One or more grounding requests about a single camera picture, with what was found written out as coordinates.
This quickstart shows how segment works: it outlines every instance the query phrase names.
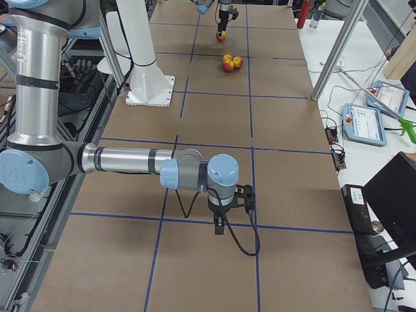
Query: white stand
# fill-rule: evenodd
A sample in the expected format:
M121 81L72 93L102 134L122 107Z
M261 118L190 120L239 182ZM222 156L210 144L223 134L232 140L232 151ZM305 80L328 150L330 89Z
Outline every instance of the white stand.
M128 105L167 107L174 89L175 77L165 76L157 67L146 6L143 0L117 1L123 27L135 63L127 95ZM130 57L117 12L107 14L111 42L116 50L123 73L130 68ZM107 60L98 64L98 70L111 73Z

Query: apple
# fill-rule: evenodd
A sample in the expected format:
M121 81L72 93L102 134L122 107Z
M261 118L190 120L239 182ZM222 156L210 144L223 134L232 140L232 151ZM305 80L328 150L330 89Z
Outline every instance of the apple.
M227 38L225 31L222 31L221 33L217 31L215 36L218 42L223 42Z
M234 63L232 60L225 60L222 62L222 69L226 73L231 73L234 70Z
M234 59L234 55L232 55L231 53L226 53L226 54L224 54L224 56L222 57L222 61L225 61L225 60L230 60L230 61L233 61L233 59Z
M234 68L239 69L242 68L242 65L244 63L244 59L242 57L234 57L233 58Z

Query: black monitor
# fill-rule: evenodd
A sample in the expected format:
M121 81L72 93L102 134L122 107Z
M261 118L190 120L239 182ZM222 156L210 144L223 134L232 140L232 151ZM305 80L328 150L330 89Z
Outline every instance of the black monitor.
M416 165L402 152L364 187L363 195L399 248L373 259L373 265L407 257L416 269Z

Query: black band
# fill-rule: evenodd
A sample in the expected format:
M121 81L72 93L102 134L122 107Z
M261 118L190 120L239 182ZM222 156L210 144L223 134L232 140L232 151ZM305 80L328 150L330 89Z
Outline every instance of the black band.
M101 154L103 153L104 149L104 147L98 147L94 153L94 166L96 167L97 171L104 171L103 167L101 167Z
M35 88L59 90L59 81L45 80L16 74L16 84L20 86L33 86Z
M80 22L83 21L84 17L85 17L85 12L86 12L86 0L83 1L83 11L81 12L81 15L79 16L79 18L75 21L75 23L73 23L71 25L71 28L74 28L75 26L78 26L80 24Z
M24 145L7 141L7 147L20 151L56 151L62 148L62 143L57 145Z
M78 149L78 154L77 154L77 165L78 165L78 169L79 171L81 171L83 174L86 174L86 171L83 168L83 152L84 152L84 148L88 143L84 143L83 145L81 145L81 147Z
M157 149L154 149L154 148L152 148L149 151L148 170L150 174L156 173L156 167L155 167L156 153L157 153Z
M139 64L137 64L137 63L135 63L135 65L136 65L136 66L140 66L140 67L148 67L148 66L153 65L153 64L155 64L155 63L156 63L156 58L155 58L155 60L154 60L152 63L149 63L149 64L147 64L147 65L139 65Z
M198 170L198 190L200 190L200 186L204 186L203 189L207 189L208 186L208 162L201 161L200 168Z
M66 150L66 152L68 153L71 159L71 170L68 173L68 176L70 176L71 173L73 172L73 167L75 166L75 159L73 158L72 152L69 147L67 147L65 144L63 144L62 147L64 148L64 150Z
M32 18L32 19L38 20L38 21L44 21L46 23L50 23L52 25L55 25L55 26L58 26L60 28L66 29L67 31L69 31L69 29L71 28L71 25L64 22L64 21L61 21L61 20L56 19L56 18L51 18L50 16L43 15L41 13L37 13L37 12L29 11L29 10L24 10L22 8L11 8L9 10L9 14L10 15L25 16L27 18Z

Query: sticker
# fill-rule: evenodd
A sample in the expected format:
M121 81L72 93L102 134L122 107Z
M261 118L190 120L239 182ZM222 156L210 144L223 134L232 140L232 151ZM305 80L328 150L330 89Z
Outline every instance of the sticker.
M361 193L361 190L355 187L352 187L350 190L352 203L357 205L364 205L363 193Z
M16 57L18 62L24 63L27 60L27 40L27 34L24 32L18 33L18 52Z

